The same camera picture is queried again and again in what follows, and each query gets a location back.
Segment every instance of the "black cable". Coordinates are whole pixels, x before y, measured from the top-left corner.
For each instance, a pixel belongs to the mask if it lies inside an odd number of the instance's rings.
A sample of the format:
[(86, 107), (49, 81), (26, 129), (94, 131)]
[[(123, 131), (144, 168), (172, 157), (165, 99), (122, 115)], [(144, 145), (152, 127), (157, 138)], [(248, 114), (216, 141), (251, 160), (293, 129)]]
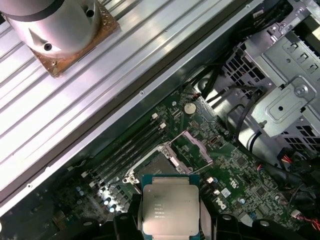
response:
[(226, 64), (227, 60), (232, 56), (234, 53), (233, 47), (236, 44), (229, 44), (224, 51), (220, 54), (220, 57), (217, 59), (218, 63), (221, 63), (220, 65), (217, 65), (216, 67), (213, 68), (212, 74), (205, 85), (201, 95), (203, 96), (204, 99), (208, 97), (208, 95), (212, 92), (214, 89), (215, 83), (222, 71), (223, 66)]
[(292, 203), (293, 200), (297, 197), (298, 191), (300, 190), (300, 188), (302, 188), (303, 185), (305, 185), (305, 184), (303, 183), (303, 184), (301, 184), (300, 186), (298, 186), (298, 187), (296, 188), (296, 190), (293, 192), (293, 194), (291, 195), (291, 197), (290, 197), (288, 206), (287, 206), (287, 208), (286, 208), (286, 212), (287, 212), (287, 214), (288, 214), (289, 216), (290, 216), (290, 212), (289, 212), (289, 211), (290, 211), (291, 203)]
[(218, 92), (214, 97), (210, 98), (207, 100), (207, 103), (211, 103), (214, 100), (218, 99), (219, 97), (221, 97), (223, 94), (231, 92), (234, 89), (241, 89), (241, 90), (247, 90), (247, 91), (256, 91), (258, 88), (255, 86), (238, 86), (238, 85), (234, 85), (234, 86), (228, 86), (228, 89), (223, 89), (220, 92)]
[(253, 149), (254, 149), (254, 145), (256, 140), (262, 135), (261, 131), (258, 131), (252, 138), (251, 142), (250, 142), (250, 146), (249, 146), (249, 151), (252, 153)]
[(245, 106), (245, 108), (244, 108), (244, 110), (243, 110), (243, 112), (242, 112), (242, 114), (241, 114), (241, 116), (239, 118), (239, 121), (238, 121), (238, 124), (236, 126), (236, 129), (235, 129), (235, 142), (237, 143), (238, 148), (239, 148), (239, 150), (241, 152), (246, 154), (248, 157), (251, 157), (252, 159), (258, 161), (261, 164), (263, 164), (265, 167), (274, 169), (274, 170), (276, 170), (278, 172), (282, 172), (284, 174), (288, 174), (289, 176), (292, 176), (292, 177), (295, 177), (295, 178), (299, 178), (300, 180), (302, 180), (301, 176), (299, 176), (297, 174), (294, 174), (292, 172), (283, 170), (281, 168), (278, 168), (278, 167), (274, 166), (273, 164), (267, 162), (266, 160), (264, 160), (264, 159), (258, 157), (257, 155), (253, 154), (239, 140), (240, 132), (241, 132), (242, 126), (244, 124), (244, 121), (246, 119), (246, 116), (248, 115), (248, 113), (250, 112), (252, 107), (260, 99), (261, 96), (262, 96), (262, 94), (260, 93), (260, 91), (254, 92), (253, 95), (252, 95), (252, 98), (249, 100), (248, 104)]
[(225, 127), (226, 129), (229, 131), (229, 133), (232, 133), (231, 128), (230, 128), (230, 124), (229, 124), (229, 116), (231, 113), (233, 113), (238, 107), (245, 107), (243, 104), (239, 103), (237, 105), (235, 105), (225, 116)]
[(261, 176), (261, 173), (260, 171), (257, 171), (257, 175), (258, 175), (258, 179), (260, 181), (260, 183), (268, 190), (270, 191), (274, 191), (274, 192), (277, 192), (277, 193), (290, 193), (292, 191), (292, 189), (288, 189), (288, 190), (279, 190), (279, 188), (272, 188), (272, 187), (269, 187), (268, 185), (265, 184), (264, 180), (263, 180), (263, 177)]

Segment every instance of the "integrated circuit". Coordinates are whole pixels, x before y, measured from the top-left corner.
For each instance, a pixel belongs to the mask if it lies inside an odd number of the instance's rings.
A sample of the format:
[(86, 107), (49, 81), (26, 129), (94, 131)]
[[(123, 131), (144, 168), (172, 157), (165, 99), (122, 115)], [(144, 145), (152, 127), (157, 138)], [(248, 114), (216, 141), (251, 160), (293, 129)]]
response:
[(256, 191), (259, 196), (263, 196), (266, 192), (267, 191), (263, 187), (258, 188), (258, 190)]

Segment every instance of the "screw hole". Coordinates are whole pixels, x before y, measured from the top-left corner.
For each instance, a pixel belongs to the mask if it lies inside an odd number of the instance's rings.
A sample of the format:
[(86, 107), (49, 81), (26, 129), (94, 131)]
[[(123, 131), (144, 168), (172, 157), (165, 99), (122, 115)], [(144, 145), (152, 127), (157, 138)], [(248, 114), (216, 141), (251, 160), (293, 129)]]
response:
[(85, 14), (88, 18), (92, 18), (95, 15), (95, 12), (93, 10), (88, 10)]
[(51, 49), (52, 49), (52, 45), (51, 45), (50, 43), (46, 43), (46, 44), (44, 45), (44, 50), (50, 51)]

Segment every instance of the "red wire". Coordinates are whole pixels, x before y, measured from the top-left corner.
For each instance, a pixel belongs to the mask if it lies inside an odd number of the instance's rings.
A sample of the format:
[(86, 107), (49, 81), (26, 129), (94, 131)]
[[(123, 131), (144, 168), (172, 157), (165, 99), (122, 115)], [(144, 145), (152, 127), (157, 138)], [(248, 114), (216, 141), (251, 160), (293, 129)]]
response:
[(287, 155), (284, 155), (283, 158), (287, 160), (290, 164), (292, 164), (292, 160)]

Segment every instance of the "cylindrical metal component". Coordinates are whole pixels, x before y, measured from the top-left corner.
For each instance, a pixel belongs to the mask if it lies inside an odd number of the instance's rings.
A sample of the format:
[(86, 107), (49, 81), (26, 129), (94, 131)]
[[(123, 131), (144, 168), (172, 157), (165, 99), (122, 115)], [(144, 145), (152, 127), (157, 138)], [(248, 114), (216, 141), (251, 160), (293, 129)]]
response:
[(52, 58), (84, 49), (101, 23), (96, 0), (1, 0), (0, 12), (23, 42)]

